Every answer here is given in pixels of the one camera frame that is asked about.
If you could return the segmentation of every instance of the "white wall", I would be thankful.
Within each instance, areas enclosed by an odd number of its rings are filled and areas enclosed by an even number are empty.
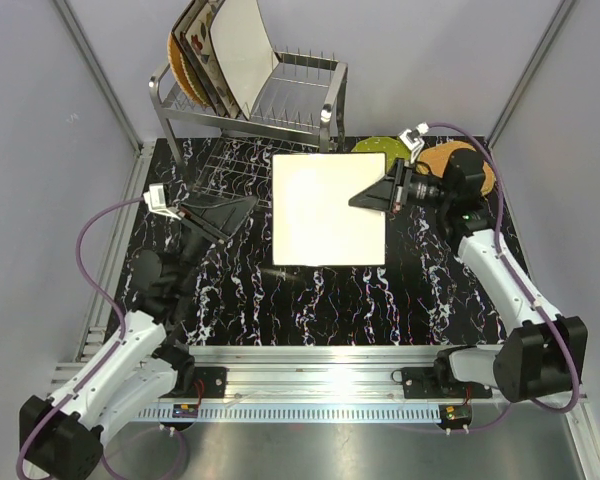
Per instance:
[[[69,361],[91,291],[81,226],[119,200],[133,152],[47,0],[0,0],[0,479],[15,478],[18,410]],[[97,271],[111,219],[93,228]]]
[[[541,290],[589,328],[600,426],[600,0],[576,6],[495,154]]]
[[[148,79],[188,0],[70,0],[138,134],[163,136]],[[348,134],[396,134],[423,120],[486,134],[557,0],[260,0],[269,36],[350,65]],[[201,135],[208,130],[180,129]]]

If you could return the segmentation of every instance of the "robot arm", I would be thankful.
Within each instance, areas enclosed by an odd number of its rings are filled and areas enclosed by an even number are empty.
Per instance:
[[[195,255],[231,238],[257,201],[198,195],[195,205],[167,206],[161,184],[151,185],[143,198],[150,212],[181,223],[183,251],[171,256],[143,251],[134,258],[141,302],[139,310],[125,315],[126,331],[118,329],[48,399],[32,396],[20,410],[21,455],[58,480],[85,480],[111,438],[147,404],[193,387],[194,359],[167,341],[166,328],[173,326]]]
[[[193,358],[176,347],[171,347],[175,352],[165,355],[169,361],[147,359],[166,337],[163,325],[140,311],[128,313],[126,322],[125,340],[120,341],[118,330],[49,400],[32,396],[20,410],[22,445],[53,407],[73,395],[41,430],[26,455],[27,460],[54,478],[87,478],[111,438],[147,404],[172,391],[193,371]],[[93,374],[111,348],[115,348],[113,354]]]
[[[481,194],[485,174],[479,153],[454,151],[442,178],[418,172],[420,136],[427,130],[425,125],[403,132],[399,138],[411,150],[411,159],[395,162],[384,178],[352,197],[349,205],[393,213],[408,204],[433,208],[439,234],[477,276],[500,314],[507,331],[501,348],[461,346],[441,351],[434,364],[438,383],[489,385],[510,402],[571,390],[572,376],[555,333],[566,344],[579,379],[587,342],[584,323],[578,317],[563,317],[518,265],[504,238],[500,235],[499,242],[494,241]]]
[[[538,307],[547,313],[567,344],[578,372],[582,375],[587,329],[578,317],[564,318],[548,302],[516,262],[504,238],[500,253],[515,269],[524,288],[533,294],[527,299],[496,253],[492,229],[473,232],[463,238],[457,252],[462,263],[478,277],[500,314],[507,340],[498,350],[468,348],[442,352],[439,371],[448,382],[477,382],[498,388],[510,402],[520,402],[571,390],[571,376],[564,355],[556,345]]]

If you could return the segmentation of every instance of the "wire rack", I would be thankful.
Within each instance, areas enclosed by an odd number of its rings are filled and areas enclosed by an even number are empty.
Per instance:
[[[197,172],[192,190],[223,198],[254,195],[271,209],[271,158],[276,153],[315,152],[317,147],[264,137],[221,137]]]
[[[308,54],[300,50],[289,52],[287,47],[283,51],[276,50],[274,55],[279,65],[262,88],[253,108],[247,109],[246,105],[241,108],[241,111],[247,111],[248,120],[244,115],[221,117],[210,107],[195,104],[177,82],[172,82],[167,95],[161,98],[161,82],[170,70],[168,62],[151,77],[149,88],[156,114],[189,188],[193,183],[184,165],[182,146],[175,139],[172,120],[312,146],[320,152],[327,152],[332,147],[342,150],[347,64],[337,61],[335,55],[329,58],[323,52],[320,55],[311,51]],[[337,137],[335,145],[331,142],[332,135]],[[198,177],[199,166],[194,167],[194,177]]]

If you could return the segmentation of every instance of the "marble surface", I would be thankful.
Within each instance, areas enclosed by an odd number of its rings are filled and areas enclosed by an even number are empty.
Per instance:
[[[428,146],[455,137],[427,137]],[[348,138],[346,150],[359,139]],[[497,343],[506,333],[475,276],[435,231],[420,207],[390,215],[383,267],[276,267],[271,261],[271,157],[310,151],[269,139],[188,139],[185,157],[197,188],[226,197],[257,195],[257,209],[224,246],[201,262],[185,321],[173,332],[195,345],[423,345]],[[146,184],[188,197],[166,141],[159,140]],[[488,196],[495,215],[497,194]],[[506,212],[503,234],[524,266]],[[138,211],[116,298],[132,308],[129,260],[142,248],[176,251],[180,227]],[[109,332],[117,320],[109,322]]]

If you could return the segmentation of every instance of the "green plate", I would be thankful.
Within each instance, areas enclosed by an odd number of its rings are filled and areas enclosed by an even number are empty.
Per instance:
[[[387,172],[393,167],[396,158],[408,159],[411,157],[411,152],[405,147],[404,143],[391,137],[369,137],[358,142],[351,151],[353,153],[386,153]]]

